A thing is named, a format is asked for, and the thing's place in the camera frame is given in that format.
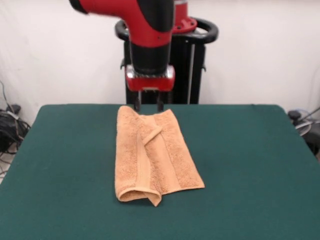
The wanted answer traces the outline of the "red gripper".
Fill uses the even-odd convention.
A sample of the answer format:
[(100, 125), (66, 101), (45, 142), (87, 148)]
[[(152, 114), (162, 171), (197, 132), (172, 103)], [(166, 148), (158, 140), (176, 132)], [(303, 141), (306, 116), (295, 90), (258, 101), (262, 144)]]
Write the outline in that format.
[(125, 80), (128, 89), (136, 93), (134, 101), (134, 110), (140, 111), (141, 108), (141, 91), (159, 91), (157, 95), (157, 111), (164, 110), (163, 92), (170, 92), (175, 84), (175, 69), (168, 65), (162, 75), (142, 75), (135, 72), (132, 65), (125, 67)]

